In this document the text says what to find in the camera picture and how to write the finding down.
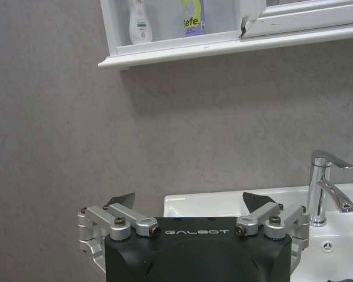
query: sink drain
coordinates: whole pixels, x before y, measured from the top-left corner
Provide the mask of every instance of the sink drain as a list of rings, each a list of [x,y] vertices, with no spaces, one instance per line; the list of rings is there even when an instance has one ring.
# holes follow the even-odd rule
[[[334,251],[334,244],[331,241],[325,241],[322,243],[322,250],[324,253],[330,253]]]

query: shelf edge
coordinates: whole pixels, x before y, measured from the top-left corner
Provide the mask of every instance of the shelf edge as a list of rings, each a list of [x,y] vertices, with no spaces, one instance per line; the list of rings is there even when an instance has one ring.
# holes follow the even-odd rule
[[[329,28],[311,29],[307,31],[288,32],[276,35],[259,36],[225,42],[186,46],[174,49],[150,51],[124,56],[107,57],[99,63],[100,68],[128,69],[131,66],[147,65],[201,58],[205,56],[224,55],[277,47],[302,45],[325,41],[353,38],[353,24]]]

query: silver bracket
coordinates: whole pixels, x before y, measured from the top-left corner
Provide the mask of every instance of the silver bracket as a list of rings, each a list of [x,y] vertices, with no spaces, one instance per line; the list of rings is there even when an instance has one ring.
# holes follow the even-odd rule
[[[279,205],[276,203],[267,203],[247,216],[237,218],[236,232],[240,236],[251,236],[258,232],[258,228],[269,216],[275,216],[280,213]]]
[[[115,203],[108,207],[108,212],[117,217],[124,217],[136,230],[137,235],[152,237],[161,232],[157,219],[143,216],[121,204]]]
[[[104,238],[125,240],[131,236],[131,225],[115,225],[115,217],[100,207],[92,206],[78,213],[80,249],[88,253],[99,271],[106,273]]]
[[[279,214],[279,222],[264,223],[264,234],[273,240],[280,240],[289,234],[292,238],[291,273],[301,261],[302,251],[308,247],[309,241],[309,213],[305,208],[293,204]]]

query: cabinet door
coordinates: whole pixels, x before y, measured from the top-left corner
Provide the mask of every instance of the cabinet door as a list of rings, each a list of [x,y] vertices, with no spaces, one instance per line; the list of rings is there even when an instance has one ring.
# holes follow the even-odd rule
[[[353,24],[353,0],[241,0],[242,38]]]

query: bottle label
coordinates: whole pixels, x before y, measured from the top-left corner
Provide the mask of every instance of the bottle label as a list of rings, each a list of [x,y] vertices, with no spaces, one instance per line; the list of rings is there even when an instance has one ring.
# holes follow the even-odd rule
[[[182,0],[186,37],[205,34],[204,0]]]

